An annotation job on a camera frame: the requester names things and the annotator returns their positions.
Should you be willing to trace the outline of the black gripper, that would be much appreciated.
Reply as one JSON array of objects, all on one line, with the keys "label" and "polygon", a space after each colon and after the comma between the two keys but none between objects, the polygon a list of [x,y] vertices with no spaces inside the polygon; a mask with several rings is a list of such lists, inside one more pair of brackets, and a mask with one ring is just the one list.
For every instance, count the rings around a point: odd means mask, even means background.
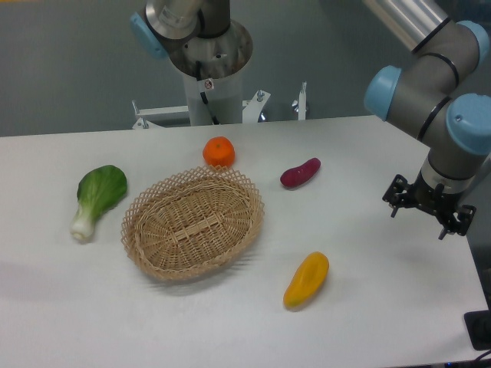
[{"label": "black gripper", "polygon": [[396,216],[399,209],[410,209],[413,204],[427,214],[438,214],[439,223],[443,226],[438,239],[443,240],[447,235],[466,236],[473,222],[475,206],[462,205],[456,209],[461,196],[462,193],[445,193],[442,184],[433,189],[422,179],[411,185],[401,174],[397,174],[382,200],[391,208],[391,218]]}]

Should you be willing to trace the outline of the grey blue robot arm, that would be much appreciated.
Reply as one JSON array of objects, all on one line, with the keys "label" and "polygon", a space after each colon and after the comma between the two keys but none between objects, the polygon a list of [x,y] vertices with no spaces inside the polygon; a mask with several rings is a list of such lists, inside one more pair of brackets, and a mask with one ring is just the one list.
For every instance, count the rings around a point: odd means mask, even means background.
[{"label": "grey blue robot arm", "polygon": [[[475,208],[461,198],[490,153],[490,98],[452,92],[486,58],[486,30],[452,21],[433,1],[369,1],[367,7],[417,57],[412,68],[381,69],[364,95],[373,115],[429,148],[413,183],[396,176],[384,201],[434,216],[442,233],[465,235]],[[148,1],[130,17],[142,47],[183,76],[192,125],[256,123],[269,98],[242,99],[240,74],[252,56],[248,31],[228,1]]]}]

